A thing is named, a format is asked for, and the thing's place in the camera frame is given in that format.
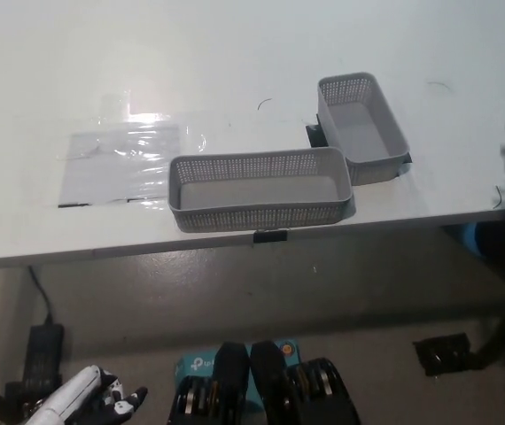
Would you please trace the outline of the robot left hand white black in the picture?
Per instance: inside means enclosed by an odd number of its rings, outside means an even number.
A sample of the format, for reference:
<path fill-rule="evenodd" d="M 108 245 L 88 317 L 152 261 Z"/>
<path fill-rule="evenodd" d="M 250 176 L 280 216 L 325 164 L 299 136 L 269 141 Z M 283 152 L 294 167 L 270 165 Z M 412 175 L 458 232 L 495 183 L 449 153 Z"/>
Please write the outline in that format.
<path fill-rule="evenodd" d="M 128 394 L 117 375 L 88 366 L 47 397 L 26 425 L 112 425 L 130 420 L 144 402 L 148 389 Z"/>

